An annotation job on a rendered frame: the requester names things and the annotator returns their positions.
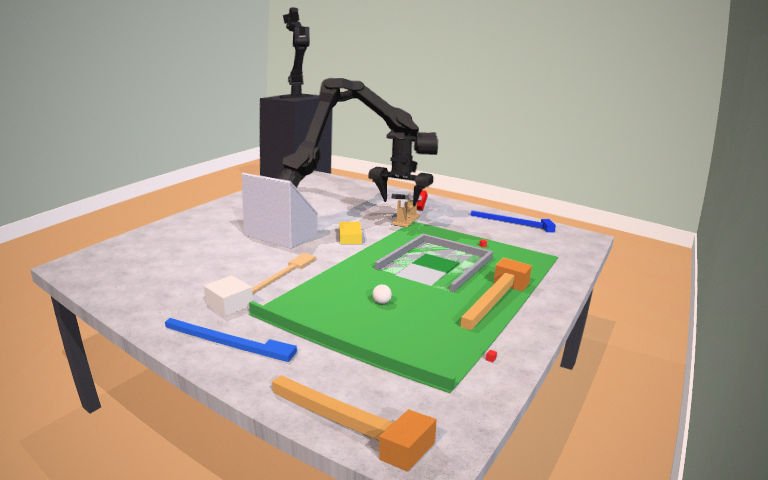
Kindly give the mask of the white ball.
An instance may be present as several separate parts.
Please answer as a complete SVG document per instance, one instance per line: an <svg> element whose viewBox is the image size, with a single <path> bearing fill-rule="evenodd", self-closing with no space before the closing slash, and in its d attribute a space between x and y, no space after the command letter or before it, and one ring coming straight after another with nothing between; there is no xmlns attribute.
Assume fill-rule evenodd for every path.
<svg viewBox="0 0 768 480"><path fill-rule="evenodd" d="M374 288L372 296L376 303L388 303L391 300L392 292L386 285L379 285Z"/></svg>

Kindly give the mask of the orange putter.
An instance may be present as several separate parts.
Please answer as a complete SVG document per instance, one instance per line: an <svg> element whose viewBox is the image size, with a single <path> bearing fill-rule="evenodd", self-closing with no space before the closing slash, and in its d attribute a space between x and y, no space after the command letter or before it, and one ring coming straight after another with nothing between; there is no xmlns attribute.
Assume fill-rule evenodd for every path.
<svg viewBox="0 0 768 480"><path fill-rule="evenodd" d="M471 330L509 288L523 292L530 281L531 267L503 257L495 265L494 285L461 317L461 328Z"/></svg>
<svg viewBox="0 0 768 480"><path fill-rule="evenodd" d="M407 410L394 423L279 376L273 393L379 440L379 460L407 472L435 444L436 419Z"/></svg>

